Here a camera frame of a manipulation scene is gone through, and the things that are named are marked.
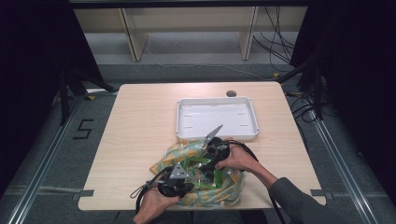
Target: person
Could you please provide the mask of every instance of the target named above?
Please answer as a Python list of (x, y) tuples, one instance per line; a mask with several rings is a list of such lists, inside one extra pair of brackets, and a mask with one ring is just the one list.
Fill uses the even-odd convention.
[[(264, 186), (267, 187), (270, 196), (280, 204), (290, 219), (296, 224), (346, 223), (339, 214), (319, 204), (312, 197), (297, 189), (286, 177), (277, 178), (272, 175), (240, 146), (230, 145), (230, 156), (216, 164), (216, 169), (223, 167), (245, 170), (257, 176)], [(132, 223), (145, 224), (153, 220), (157, 223), (158, 220), (155, 218), (158, 218), (167, 207), (178, 203), (179, 200), (178, 197), (165, 197), (157, 189), (152, 188), (144, 195), (140, 211), (134, 216)]]

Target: wire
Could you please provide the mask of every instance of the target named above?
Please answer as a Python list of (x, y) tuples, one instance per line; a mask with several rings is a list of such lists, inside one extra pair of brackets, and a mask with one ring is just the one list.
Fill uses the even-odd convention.
[(265, 46), (262, 42), (260, 42), (260, 41), (256, 38), (256, 36), (253, 36), (253, 38), (254, 38), (254, 40), (256, 40), (256, 42), (257, 42), (263, 49), (266, 49), (266, 50), (268, 50), (270, 53), (273, 53), (278, 59), (282, 60), (282, 61), (285, 62), (285, 63), (289, 63), (289, 62), (290, 62), (290, 61), (288, 60), (288, 58), (286, 58), (286, 57), (283, 56), (282, 54), (280, 54), (280, 53), (274, 51), (273, 49), (268, 48), (267, 46)]
[(325, 115), (329, 116), (329, 117), (338, 118), (338, 115), (337, 115), (336, 112), (335, 112), (335, 114), (330, 114), (330, 113), (326, 112), (326, 110), (325, 110), (326, 107), (325, 107), (325, 106), (326, 106), (326, 105), (331, 105), (331, 104), (332, 104), (332, 103), (330, 103), (330, 102), (325, 98), (325, 96), (322, 95), (321, 100), (320, 100), (320, 112), (321, 112), (322, 114), (325, 114)]
[[(146, 46), (145, 46), (144, 48), (146, 49), (146, 51), (147, 51), (149, 54), (154, 55), (153, 53), (151, 53), (151, 52), (149, 51), (149, 49), (148, 49)], [(159, 66), (164, 67), (164, 68), (170, 68), (170, 67), (189, 68), (189, 67), (196, 67), (196, 66), (203, 66), (203, 67), (224, 67), (224, 68), (230, 69), (230, 70), (232, 70), (232, 71), (235, 71), (235, 72), (238, 72), (238, 73), (242, 73), (242, 74), (247, 74), (247, 75), (256, 77), (256, 78), (261, 79), (261, 80), (264, 80), (264, 81), (275, 81), (275, 80), (276, 80), (276, 78), (263, 78), (263, 77), (259, 77), (259, 76), (255, 75), (255, 74), (253, 74), (253, 73), (249, 73), (249, 72), (246, 72), (246, 71), (237, 70), (237, 69), (231, 68), (230, 66), (227, 66), (227, 65), (225, 65), (225, 64), (203, 64), (203, 63), (195, 63), (195, 64), (169, 64), (169, 65), (164, 65), (164, 64), (159, 63), (158, 61), (156, 61), (156, 64), (158, 64)]]
[(273, 204), (273, 207), (275, 208), (275, 211), (276, 211), (276, 213), (277, 213), (277, 216), (278, 216), (279, 219), (280, 219), (280, 222), (281, 222), (282, 224), (286, 224), (285, 219), (283, 219), (282, 214), (280, 213), (279, 208), (277, 207), (277, 204), (276, 204), (275, 199), (274, 199), (273, 197), (271, 197), (271, 196), (270, 196), (270, 199), (271, 199), (271, 203)]
[(299, 118), (299, 117), (303, 117), (303, 114), (305, 114), (306, 112), (308, 112), (308, 111), (311, 111), (311, 110), (313, 110), (314, 109), (314, 107), (308, 107), (307, 109), (305, 109), (301, 114), (299, 114), (297, 117), (295, 117), (294, 119), (297, 119), (297, 118)]
[(264, 7), (264, 8), (265, 8), (265, 12), (267, 13), (268, 18), (269, 18), (270, 21), (271, 21), (271, 24), (273, 25), (273, 27), (274, 27), (274, 29), (275, 29), (275, 32), (278, 34), (279, 38), (282, 39), (283, 41), (287, 42), (288, 44), (294, 46), (294, 44), (290, 43), (290, 42), (289, 42), (287, 39), (285, 39), (285, 38), (282, 36), (282, 34), (280, 33), (280, 29), (279, 29), (279, 14), (280, 14), (279, 12), (280, 12), (280, 8), (279, 8), (279, 7), (276, 7), (276, 18), (277, 18), (276, 26), (274, 25), (274, 22), (273, 22), (273, 20), (272, 20), (272, 18), (271, 18), (271, 16), (270, 16), (270, 13), (268, 12), (267, 7)]
[(297, 101), (302, 100), (302, 99), (303, 99), (303, 97), (302, 97), (302, 96), (299, 96), (299, 97), (297, 98), (297, 100), (295, 100), (295, 101), (291, 104), (290, 110), (293, 109), (293, 106), (296, 104)]
[(261, 42), (256, 38), (256, 36), (253, 36), (253, 38), (254, 38), (254, 40), (257, 41), (257, 43), (258, 43), (260, 46), (262, 46), (263, 49), (266, 49), (266, 50), (268, 50), (268, 51), (270, 52), (270, 64), (271, 64), (271, 66), (272, 66), (276, 71), (279, 71), (279, 72), (289, 72), (289, 71), (281, 70), (281, 69), (276, 68), (276, 67), (274, 66), (274, 64), (272, 63), (272, 54), (274, 54), (278, 59), (282, 60), (282, 61), (285, 62), (285, 63), (290, 63), (290, 61), (289, 61), (288, 58), (286, 58), (285, 56), (281, 55), (280, 53), (274, 51), (274, 50), (272, 49), (272, 46), (271, 46), (271, 48), (266, 47), (263, 43), (261, 43)]
[(307, 112), (309, 112), (309, 111), (311, 111), (311, 110), (307, 110), (307, 111), (304, 111), (304, 112), (302, 113), (302, 115), (301, 115), (301, 120), (302, 120), (303, 122), (305, 122), (305, 123), (310, 123), (310, 122), (312, 122), (312, 121), (317, 120), (317, 118), (318, 118), (317, 113), (315, 113), (315, 117), (312, 118), (312, 119), (305, 119), (305, 118), (304, 118), (304, 114), (307, 113)]
[[(284, 46), (282, 43), (277, 43), (277, 42), (275, 42), (275, 41), (272, 41), (272, 40), (268, 39), (267, 37), (265, 37), (265, 35), (262, 34), (262, 32), (260, 32), (260, 35), (262, 35), (262, 38), (263, 38), (264, 40), (268, 41), (268, 42), (274, 43), (274, 44), (279, 45), (279, 46)], [(286, 48), (289, 48), (289, 49), (294, 49), (294, 47), (288, 46), (288, 45), (285, 45), (285, 47), (286, 47)]]
[(137, 190), (139, 190), (139, 195), (137, 196), (136, 199), (136, 209), (135, 209), (135, 214), (137, 215), (137, 213), (140, 210), (140, 202), (142, 201), (143, 195), (145, 195), (145, 193), (151, 188), (151, 185), (157, 180), (157, 178), (162, 175), (164, 172), (169, 172), (172, 169), (172, 166), (168, 166), (163, 168), (158, 174), (156, 174), (154, 176), (154, 178), (152, 178), (150, 181), (148, 181), (146, 183), (146, 185), (141, 186), (140, 188), (138, 188)]
[(120, 214), (121, 212), (118, 212), (111, 223), (115, 223), (116, 220), (120, 217)]
[(294, 110), (294, 111), (291, 112), (291, 113), (292, 113), (292, 114), (295, 114), (297, 111), (299, 111), (299, 110), (301, 110), (301, 109), (303, 109), (303, 108), (306, 108), (306, 107), (308, 107), (308, 106), (312, 107), (311, 104), (302, 105), (302, 106), (300, 106), (298, 109)]

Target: left hand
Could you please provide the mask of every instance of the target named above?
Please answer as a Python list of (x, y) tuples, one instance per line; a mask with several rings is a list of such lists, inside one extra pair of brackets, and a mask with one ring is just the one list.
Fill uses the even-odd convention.
[(178, 196), (168, 198), (161, 195), (157, 189), (150, 189), (143, 197), (140, 211), (134, 217), (134, 222), (137, 224), (149, 223), (152, 219), (162, 214), (167, 207), (178, 203), (178, 201), (180, 201)]

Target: right hand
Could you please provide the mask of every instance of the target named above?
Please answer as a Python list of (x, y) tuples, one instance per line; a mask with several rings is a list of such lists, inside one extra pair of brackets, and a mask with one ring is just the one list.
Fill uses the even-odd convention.
[(134, 216), (134, 222), (138, 224), (150, 223), (152, 219), (162, 214), (167, 207), (179, 201), (178, 196), (165, 197), (161, 195), (158, 189), (149, 189), (143, 197), (139, 213)]
[(254, 158), (251, 157), (240, 146), (230, 144), (230, 156), (224, 161), (219, 161), (215, 167), (216, 169), (231, 167), (235, 170), (246, 170), (248, 172), (251, 172), (252, 167), (254, 167), (256, 163), (259, 162), (254, 160)]

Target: white tray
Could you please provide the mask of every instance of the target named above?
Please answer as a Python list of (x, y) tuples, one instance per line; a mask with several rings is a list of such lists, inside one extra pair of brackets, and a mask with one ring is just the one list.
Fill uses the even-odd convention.
[(177, 137), (205, 138), (220, 125), (217, 137), (250, 140), (259, 133), (253, 105), (247, 97), (181, 99), (177, 102)]

